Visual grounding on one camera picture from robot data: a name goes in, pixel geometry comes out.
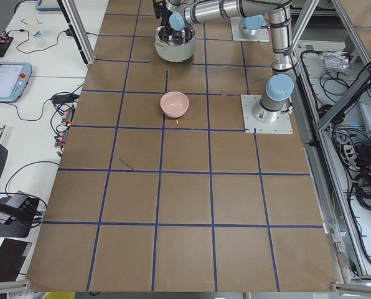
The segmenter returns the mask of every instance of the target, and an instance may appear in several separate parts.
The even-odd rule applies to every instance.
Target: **black monitor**
[[[8,150],[0,144],[0,177],[6,165],[7,156]],[[0,200],[0,213],[10,216],[7,219],[0,219],[0,237],[27,237],[32,220],[37,212],[38,199],[22,194],[16,194],[14,196],[17,196],[17,200],[19,196],[23,198],[21,199],[23,201],[18,207],[12,207],[6,204],[10,200],[10,196]]]

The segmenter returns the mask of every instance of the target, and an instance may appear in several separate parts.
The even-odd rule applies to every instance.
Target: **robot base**
[[[231,30],[233,33],[233,40],[240,40],[245,42],[269,42],[270,37],[268,31],[265,28],[261,28],[258,32],[252,36],[242,33],[239,29],[241,22],[241,17],[232,17],[231,18]]]
[[[255,103],[260,101],[260,95],[241,95],[243,124],[245,133],[256,134],[292,134],[292,125],[287,113],[281,114],[275,123],[266,125],[258,121],[252,114]]]

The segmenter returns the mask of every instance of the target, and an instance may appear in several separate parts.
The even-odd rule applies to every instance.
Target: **bowl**
[[[189,105],[189,99],[181,92],[168,92],[161,98],[161,108],[169,117],[177,118],[184,115]]]

